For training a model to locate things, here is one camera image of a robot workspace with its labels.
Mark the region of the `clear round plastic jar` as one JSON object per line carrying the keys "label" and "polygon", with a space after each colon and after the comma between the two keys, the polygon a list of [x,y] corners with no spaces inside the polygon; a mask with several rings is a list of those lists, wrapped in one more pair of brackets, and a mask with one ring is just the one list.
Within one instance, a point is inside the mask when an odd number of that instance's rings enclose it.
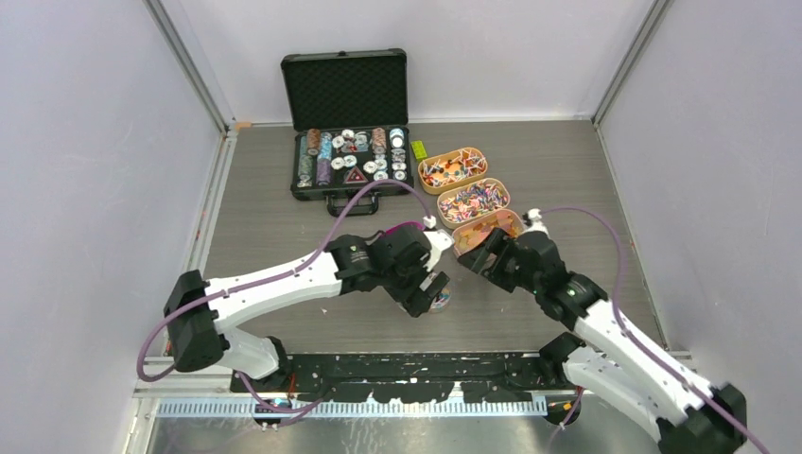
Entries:
{"label": "clear round plastic jar", "polygon": [[450,300],[451,300],[451,290],[449,287],[445,287],[433,299],[428,312],[439,313],[444,311],[448,307]]}

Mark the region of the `magenta plastic scoop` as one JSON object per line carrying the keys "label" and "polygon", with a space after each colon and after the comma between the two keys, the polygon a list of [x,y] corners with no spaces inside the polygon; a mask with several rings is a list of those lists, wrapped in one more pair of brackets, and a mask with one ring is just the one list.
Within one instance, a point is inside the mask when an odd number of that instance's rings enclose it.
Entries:
{"label": "magenta plastic scoop", "polygon": [[387,229],[385,231],[385,234],[386,235],[390,235],[393,232],[398,231],[399,229],[404,229],[404,228],[407,228],[407,227],[413,227],[413,228],[415,228],[417,230],[424,230],[425,229],[425,225],[422,222],[411,220],[411,221],[405,221],[405,222],[399,223],[399,224]]}

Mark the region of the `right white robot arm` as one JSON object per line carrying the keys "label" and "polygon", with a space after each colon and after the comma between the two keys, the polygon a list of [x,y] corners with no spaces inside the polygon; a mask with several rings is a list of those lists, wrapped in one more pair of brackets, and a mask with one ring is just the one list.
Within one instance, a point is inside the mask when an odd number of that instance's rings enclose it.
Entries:
{"label": "right white robot arm", "polygon": [[544,346],[540,375],[552,388],[590,391],[646,431],[662,453],[734,453],[742,447],[746,399],[682,364],[616,311],[611,297],[569,271],[543,230],[496,228],[459,263],[490,283],[532,294],[567,332]]}

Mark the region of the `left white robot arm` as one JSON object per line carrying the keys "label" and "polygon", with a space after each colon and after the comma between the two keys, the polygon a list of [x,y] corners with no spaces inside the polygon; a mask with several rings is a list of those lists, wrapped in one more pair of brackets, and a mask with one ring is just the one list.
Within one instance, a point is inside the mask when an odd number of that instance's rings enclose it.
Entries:
{"label": "left white robot arm", "polygon": [[384,289],[411,317],[429,312],[449,282],[434,270],[453,246],[445,230],[400,226],[371,237],[342,235],[293,262],[249,274],[204,280],[199,271],[178,279],[165,306],[172,369],[191,373],[221,365],[269,392],[290,377],[284,347],[240,326],[309,300]]}

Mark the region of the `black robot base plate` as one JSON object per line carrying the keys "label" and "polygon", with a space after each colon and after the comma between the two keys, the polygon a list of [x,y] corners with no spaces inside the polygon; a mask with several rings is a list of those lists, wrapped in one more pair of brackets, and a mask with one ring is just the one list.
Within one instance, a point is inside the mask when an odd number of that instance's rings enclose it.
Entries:
{"label": "black robot base plate", "polygon": [[556,363],[518,352],[296,354],[276,375],[250,383],[258,393],[338,403],[441,403],[454,391],[471,404],[523,402],[576,391]]}

